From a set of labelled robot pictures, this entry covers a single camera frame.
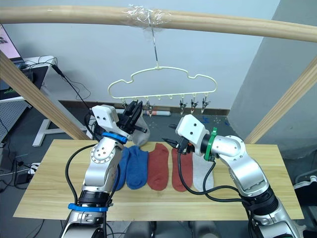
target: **floor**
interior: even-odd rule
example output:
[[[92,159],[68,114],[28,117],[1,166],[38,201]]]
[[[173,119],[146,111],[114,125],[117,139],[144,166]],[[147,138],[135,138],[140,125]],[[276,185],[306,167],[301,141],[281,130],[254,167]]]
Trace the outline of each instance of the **floor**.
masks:
[[[68,109],[75,117],[82,121],[83,115],[86,113],[85,109]],[[168,125],[171,123],[177,124],[181,115],[172,114],[169,117],[153,116],[151,118],[144,116],[144,118],[151,130],[150,141],[162,141],[162,137],[177,139],[174,130],[169,128]],[[206,128],[211,129],[212,126],[216,126],[218,128],[218,134],[236,135],[225,116],[197,115],[197,118],[205,124]],[[18,160],[22,160],[26,164],[40,162],[53,139],[70,139],[65,133],[47,135],[41,147],[32,147],[33,140],[43,119],[45,119],[45,117],[35,108],[27,109],[9,132],[11,151],[16,153]],[[313,155],[310,155],[307,158],[301,159],[300,163],[298,160],[285,161],[291,180],[293,181],[295,176],[312,168],[316,162],[313,159]],[[31,238],[39,229],[42,220],[13,217],[13,213],[23,193],[24,190],[8,187],[4,193],[0,194],[0,238]],[[112,226],[114,232],[123,232],[127,229],[129,222],[109,222],[109,224]],[[217,221],[216,226],[222,238],[248,237],[246,221]],[[58,237],[60,230],[61,223],[59,220],[45,220],[37,238]],[[190,238],[191,234],[188,230],[187,222],[158,222],[156,237]]]

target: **wooden beam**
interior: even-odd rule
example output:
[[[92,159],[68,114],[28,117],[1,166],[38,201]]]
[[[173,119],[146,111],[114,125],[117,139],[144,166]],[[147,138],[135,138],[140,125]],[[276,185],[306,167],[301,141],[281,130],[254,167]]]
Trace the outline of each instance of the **wooden beam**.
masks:
[[[147,26],[136,20],[146,19],[147,11],[135,12],[131,8],[108,6],[25,6],[1,7],[0,22],[8,23],[89,23],[109,25]],[[216,15],[196,12],[159,10],[151,15],[155,19],[160,13],[164,24],[158,27],[193,31],[222,32],[254,36],[317,42],[317,27],[283,21],[249,17]]]
[[[56,107],[44,94],[0,51],[0,79],[10,85],[28,103],[50,119],[71,138],[88,140],[83,133],[64,113]]]
[[[252,130],[245,139],[245,143],[256,143],[268,130],[270,130],[278,120],[284,116],[292,106],[301,99],[317,82],[317,57],[315,57],[301,76],[280,98],[275,106],[265,115],[260,123]]]

